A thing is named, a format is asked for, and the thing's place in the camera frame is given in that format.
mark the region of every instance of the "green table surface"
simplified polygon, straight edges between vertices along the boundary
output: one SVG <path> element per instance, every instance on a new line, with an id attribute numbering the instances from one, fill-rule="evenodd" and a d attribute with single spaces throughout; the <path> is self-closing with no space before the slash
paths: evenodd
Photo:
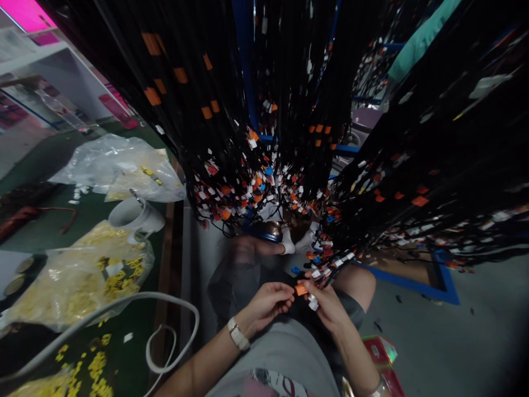
<path id="1" fill-rule="evenodd" d="M 142 138 L 154 148 L 165 148 L 162 141 L 149 128 L 137 127 L 126 131 L 118 123 L 104 125 L 103 128 L 123 137 Z M 86 139 L 77 132 L 48 138 L 17 164 L 4 180 L 0 181 L 0 192 L 6 192 L 19 184 L 31 181 L 39 173 L 39 164 L 67 162 L 75 147 L 85 141 Z M 63 185 L 50 199 L 41 203 L 42 207 L 72 207 L 78 211 L 77 218 L 66 234 L 62 235 L 61 229 L 68 223 L 71 212 L 45 211 L 38 219 L 20 228 L 1 244 L 0 250 L 42 254 L 48 249 L 69 247 L 93 226 L 107 219 L 110 211 L 119 203 L 104 202 L 105 195 L 90 192 L 82 195 L 79 205 L 72 206 L 68 204 L 68 200 L 72 199 L 73 190 L 74 185 Z M 152 204 L 165 215 L 166 204 Z M 161 230 L 149 238 L 153 246 L 155 261 L 141 291 L 158 290 L 163 235 L 164 232 Z M 77 379 L 82 381 L 82 387 L 77 395 L 88 396 L 93 382 L 89 377 L 88 365 L 95 354 L 104 349 L 107 365 L 102 377 L 106 378 L 107 383 L 113 387 L 114 395 L 142 396 L 147 391 L 149 377 L 149 369 L 145 362 L 145 344 L 153 332 L 155 307 L 155 300 L 135 301 L 129 304 L 120 315 L 109 319 L 101 327 L 96 324 L 85 328 L 68 343 L 69 349 L 62 361 L 56 362 L 55 355 L 50 357 L 34 373 L 32 379 L 57 373 L 65 362 L 76 365 L 78 361 L 83 361 L 81 371 L 77 375 Z M 132 340 L 123 343 L 123 337 L 130 332 L 133 333 Z M 110 343 L 104 348 L 101 347 L 91 352 L 90 342 L 104 334 L 112 335 Z M 86 358 L 81 359 L 82 353 L 87 354 Z"/>

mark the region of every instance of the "person's left hand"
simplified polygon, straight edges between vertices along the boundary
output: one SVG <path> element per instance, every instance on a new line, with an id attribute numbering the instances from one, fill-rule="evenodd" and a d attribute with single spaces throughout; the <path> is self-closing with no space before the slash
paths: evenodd
<path id="1" fill-rule="evenodd" d="M 288 312 L 294 289 L 280 282 L 265 283 L 248 306 L 235 316 L 235 322 L 248 340 L 263 330 L 278 314 Z"/>

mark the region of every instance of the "white watch strap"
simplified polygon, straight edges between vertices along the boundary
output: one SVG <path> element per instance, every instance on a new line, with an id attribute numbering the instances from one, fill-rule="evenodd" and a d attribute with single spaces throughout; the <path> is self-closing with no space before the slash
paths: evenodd
<path id="1" fill-rule="evenodd" d="M 250 342 L 248 341 L 246 336 L 242 334 L 239 326 L 235 322 L 235 317 L 232 317 L 228 321 L 228 331 L 230 332 L 231 338 L 235 342 L 235 346 L 237 346 L 240 351 L 248 350 L 248 348 L 250 347 Z"/>

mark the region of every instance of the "plastic bag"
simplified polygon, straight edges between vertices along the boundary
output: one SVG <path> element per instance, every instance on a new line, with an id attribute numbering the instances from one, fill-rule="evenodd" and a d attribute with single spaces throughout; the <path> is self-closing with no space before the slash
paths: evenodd
<path id="1" fill-rule="evenodd" d="M 129 189 L 158 202 L 180 201 L 186 194 L 166 154 L 142 139 L 113 134 L 79 146 L 68 164 L 49 181 L 92 186 L 96 193 L 115 195 L 106 201 L 121 200 L 121 195 L 130 197 Z"/>
<path id="2" fill-rule="evenodd" d="M 73 367 L 70 365 L 55 375 L 31 380 L 9 394 L 8 397 L 64 397 L 73 372 Z"/>
<path id="3" fill-rule="evenodd" d="M 46 251 L 46 265 L 10 308 L 7 321 L 38 323 L 64 332 L 108 303 L 138 292 L 154 255 L 149 241 L 128 244 L 128 234 L 102 221 L 72 247 Z M 115 308 L 91 324 L 124 308 Z"/>

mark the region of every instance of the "gray floor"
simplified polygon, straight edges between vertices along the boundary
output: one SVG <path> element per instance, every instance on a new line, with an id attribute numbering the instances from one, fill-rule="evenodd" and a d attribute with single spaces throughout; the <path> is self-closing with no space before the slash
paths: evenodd
<path id="1" fill-rule="evenodd" d="M 216 330 L 206 285 L 229 240 L 213 227 L 201 229 L 188 206 L 184 235 L 182 297 L 199 306 L 198 343 L 205 343 Z M 288 260 L 289 266 L 305 262 L 299 254 Z M 476 274 L 454 272 L 459 306 L 437 306 L 415 292 L 380 281 L 360 333 L 380 334 L 395 344 L 395 371 L 408 397 L 503 395 L 501 390 L 513 381 L 521 358 L 516 342 L 526 338 L 528 262 L 528 257 L 518 257 L 480 265 Z M 191 279 L 200 282 L 192 286 Z M 181 335 L 181 340 L 185 342 L 186 336 Z"/>

